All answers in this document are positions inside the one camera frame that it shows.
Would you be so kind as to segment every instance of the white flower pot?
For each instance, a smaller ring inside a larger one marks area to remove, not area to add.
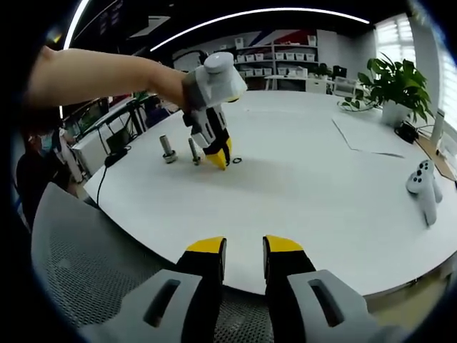
[[[396,104],[389,100],[383,105],[383,116],[381,117],[381,123],[393,128],[399,127],[403,120],[408,118],[408,114],[411,113],[411,109],[408,107]]]

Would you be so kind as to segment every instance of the potted plant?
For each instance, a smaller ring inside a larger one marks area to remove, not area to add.
[[[363,111],[374,107],[383,108],[381,122],[397,127],[408,116],[413,122],[419,115],[427,122],[427,114],[432,115],[428,104],[430,96],[426,91],[426,78],[406,59],[392,62],[386,59],[369,59],[367,69],[370,76],[358,73],[363,91],[356,90],[354,98],[346,97],[340,104],[343,109]]]
[[[327,67],[327,64],[321,63],[318,66],[312,67],[310,74],[314,74],[316,79],[327,80],[327,77],[331,76],[332,72],[331,69]]]

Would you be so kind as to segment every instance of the human arm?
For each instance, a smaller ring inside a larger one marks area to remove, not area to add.
[[[33,107],[75,104],[147,90],[181,108],[185,73],[137,56],[44,47],[29,79],[26,103]]]

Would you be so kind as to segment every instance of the face mask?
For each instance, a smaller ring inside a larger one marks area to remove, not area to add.
[[[40,139],[41,139],[41,151],[44,154],[49,153],[52,149],[52,133],[40,136]]]

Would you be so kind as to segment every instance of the white round table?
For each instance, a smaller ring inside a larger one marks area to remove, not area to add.
[[[398,140],[405,158],[348,148],[332,118],[340,98],[248,91],[224,104],[233,156],[221,171],[191,162],[180,112],[141,135],[109,168],[100,207],[134,239],[177,262],[199,239],[227,238],[224,284],[263,294],[262,237],[292,239],[317,270],[328,269],[365,296],[396,288],[457,250],[457,192],[443,192],[430,228],[405,181],[426,155]],[[377,114],[364,114],[367,117]],[[179,159],[165,164],[166,134]],[[95,199],[104,167],[86,184]]]

